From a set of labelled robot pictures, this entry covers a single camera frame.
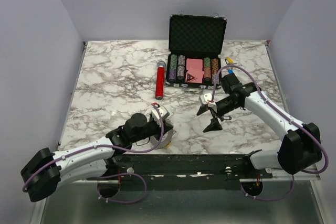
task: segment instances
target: case handle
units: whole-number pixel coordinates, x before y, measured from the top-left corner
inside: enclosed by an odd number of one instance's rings
[[[194,91],[194,90],[191,90],[191,89],[187,89],[188,87],[188,84],[182,84],[181,85],[183,87],[183,91],[184,93],[189,93],[189,94],[202,94],[203,91],[206,89],[206,86],[203,86],[203,85],[200,85],[200,90],[199,91]]]

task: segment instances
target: poker chip stack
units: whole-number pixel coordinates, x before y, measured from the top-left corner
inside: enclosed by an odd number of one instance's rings
[[[184,80],[185,56],[180,55],[177,61],[177,79]]]
[[[211,60],[209,57],[203,60],[204,81],[211,81]]]
[[[219,71],[219,63],[218,63],[218,59],[212,59],[211,60],[211,81],[212,84],[214,84],[215,79],[216,79],[216,74]]]
[[[171,55],[169,66],[169,81],[176,80],[176,71],[177,71],[177,55]]]

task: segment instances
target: red cylinder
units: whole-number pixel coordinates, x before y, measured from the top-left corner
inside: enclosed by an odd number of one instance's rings
[[[157,68],[156,89],[155,89],[155,98],[157,100],[161,100],[163,98],[163,84],[164,84],[164,66],[159,66]]]

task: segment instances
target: white marble table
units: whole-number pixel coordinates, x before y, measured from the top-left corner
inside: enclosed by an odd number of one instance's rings
[[[92,142],[124,124],[134,113],[148,116],[150,104],[157,102],[154,98],[156,63],[166,61],[167,56],[166,40],[89,42],[59,149]],[[248,70],[268,96],[283,107],[264,41],[225,41],[223,65],[228,56]],[[238,70],[235,73],[242,83],[249,82],[244,73]],[[224,92],[218,90],[215,100],[223,97]],[[230,114],[231,121],[222,123],[222,131],[203,133],[211,115],[196,116],[198,95],[165,87],[164,99],[159,103],[171,113],[174,135],[168,148],[152,153],[232,154],[280,146],[278,136],[248,111],[237,109]],[[133,145],[133,149],[147,150],[150,146],[150,143],[141,147]]]

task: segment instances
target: poker chip case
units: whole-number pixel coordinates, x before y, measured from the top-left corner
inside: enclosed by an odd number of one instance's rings
[[[210,58],[218,62],[221,68],[219,55],[222,52],[226,18],[204,17],[191,15],[171,15],[169,26],[169,55],[166,70],[166,85],[170,87],[183,87],[185,92],[202,93],[204,89],[213,88],[213,80],[209,78],[202,79],[202,82],[186,82],[185,75],[187,70],[185,64],[188,58],[202,59]],[[187,88],[200,88],[200,92],[191,91]]]

